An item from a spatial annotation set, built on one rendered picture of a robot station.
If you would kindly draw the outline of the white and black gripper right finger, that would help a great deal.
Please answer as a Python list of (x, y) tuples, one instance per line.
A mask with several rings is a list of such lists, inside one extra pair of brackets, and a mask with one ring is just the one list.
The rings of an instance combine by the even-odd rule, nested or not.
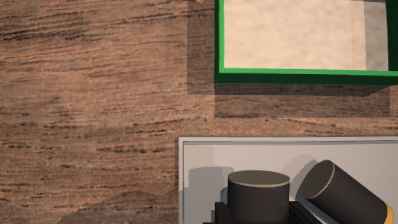
[(323, 224), (299, 201), (289, 201), (288, 224)]

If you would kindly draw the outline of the black battery with yellow end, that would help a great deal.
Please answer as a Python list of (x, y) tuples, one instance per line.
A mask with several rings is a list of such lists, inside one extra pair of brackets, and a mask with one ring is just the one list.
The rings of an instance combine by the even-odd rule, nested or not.
[(233, 224), (288, 224), (290, 177), (272, 171), (228, 174), (227, 206)]
[(393, 209), (331, 160), (316, 164), (301, 195), (339, 224), (393, 224)]

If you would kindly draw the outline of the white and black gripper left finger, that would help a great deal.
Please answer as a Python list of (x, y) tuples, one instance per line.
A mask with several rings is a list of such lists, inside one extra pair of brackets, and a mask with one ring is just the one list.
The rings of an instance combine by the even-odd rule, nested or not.
[(224, 202), (215, 202), (214, 222), (203, 222), (203, 224), (233, 224), (229, 207)]

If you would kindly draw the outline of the green open box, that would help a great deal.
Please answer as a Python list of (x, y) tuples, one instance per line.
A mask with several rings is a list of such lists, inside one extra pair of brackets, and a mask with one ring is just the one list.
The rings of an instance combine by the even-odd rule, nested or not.
[(398, 0), (214, 0), (214, 84), (398, 85)]

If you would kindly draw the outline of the white shallow tray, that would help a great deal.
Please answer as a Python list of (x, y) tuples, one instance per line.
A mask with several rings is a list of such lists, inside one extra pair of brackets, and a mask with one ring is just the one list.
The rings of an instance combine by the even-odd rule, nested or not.
[(179, 136), (179, 224), (214, 222), (215, 202), (227, 204), (228, 174), (240, 170), (289, 176), (289, 201), (339, 224), (301, 195), (308, 172), (326, 159), (392, 207), (398, 224), (398, 135)]

